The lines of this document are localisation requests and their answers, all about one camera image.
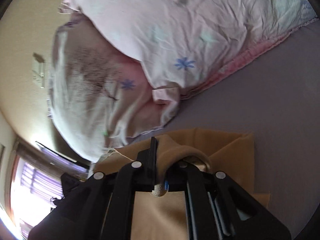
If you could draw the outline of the lilac bed sheet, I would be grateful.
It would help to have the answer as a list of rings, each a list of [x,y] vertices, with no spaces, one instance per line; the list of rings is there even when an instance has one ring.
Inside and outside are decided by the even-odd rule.
[[[255,189],[296,236],[319,205],[319,22],[181,102],[164,131],[252,133]]]

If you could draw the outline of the black flat television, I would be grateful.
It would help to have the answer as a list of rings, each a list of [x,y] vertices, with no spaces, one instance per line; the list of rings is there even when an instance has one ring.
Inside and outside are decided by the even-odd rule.
[[[79,170],[79,171],[88,171],[89,165],[84,164],[78,160],[75,160],[71,157],[68,157],[62,153],[55,152],[54,150],[51,150],[50,148],[44,146],[42,143],[35,141],[36,145],[38,146],[39,150],[51,161],[53,161],[55,164],[59,164],[61,166],[68,166],[69,168]]]

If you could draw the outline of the pink floral pillow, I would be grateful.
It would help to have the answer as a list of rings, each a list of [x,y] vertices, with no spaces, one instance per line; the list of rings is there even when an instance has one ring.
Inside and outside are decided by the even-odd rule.
[[[63,0],[123,54],[153,88],[183,97],[241,69],[316,19],[308,0]]]

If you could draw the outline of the tan fleece garment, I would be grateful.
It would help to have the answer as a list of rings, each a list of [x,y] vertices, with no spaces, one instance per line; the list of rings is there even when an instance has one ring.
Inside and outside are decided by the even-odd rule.
[[[254,193],[250,134],[186,129],[116,148],[103,239],[266,239],[269,196]]]

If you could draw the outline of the white floral pillow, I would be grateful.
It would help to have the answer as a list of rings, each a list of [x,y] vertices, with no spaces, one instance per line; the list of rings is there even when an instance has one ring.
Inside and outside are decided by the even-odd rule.
[[[55,33],[48,81],[56,129],[93,163],[109,149],[164,127],[180,103],[178,88],[152,88],[141,64],[78,12]]]

